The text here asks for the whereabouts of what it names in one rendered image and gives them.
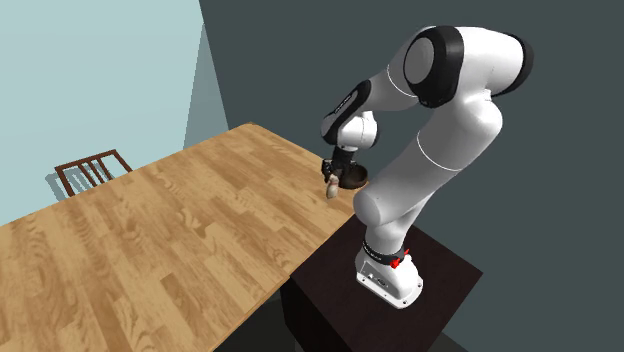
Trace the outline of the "dark robot stand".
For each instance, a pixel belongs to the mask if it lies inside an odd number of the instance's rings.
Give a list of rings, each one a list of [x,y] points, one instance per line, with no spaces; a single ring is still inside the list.
[[[280,289],[287,327],[305,352],[427,352],[482,272],[412,226],[405,239],[424,286],[396,309],[356,281],[365,226],[353,217]]]

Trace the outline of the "brown wooden chair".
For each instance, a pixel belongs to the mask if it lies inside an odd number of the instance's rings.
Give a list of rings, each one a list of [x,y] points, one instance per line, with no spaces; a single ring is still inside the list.
[[[99,184],[103,184],[107,181],[113,180],[114,177],[106,167],[104,158],[112,156],[126,172],[132,172],[133,169],[125,161],[125,159],[119,154],[116,149],[111,149],[105,152],[94,154],[85,158],[81,158],[72,162],[61,164],[54,168],[58,175],[61,184],[63,185],[67,195],[72,197],[76,194],[74,187],[71,185],[66,171],[68,169],[77,169],[79,174],[83,176],[91,187],[96,187]]]

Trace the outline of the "dark brown bowl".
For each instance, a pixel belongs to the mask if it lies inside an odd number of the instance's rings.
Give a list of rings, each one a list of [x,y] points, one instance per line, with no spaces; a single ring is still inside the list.
[[[363,187],[368,181],[368,171],[357,163],[346,167],[339,177],[339,187],[354,190]]]

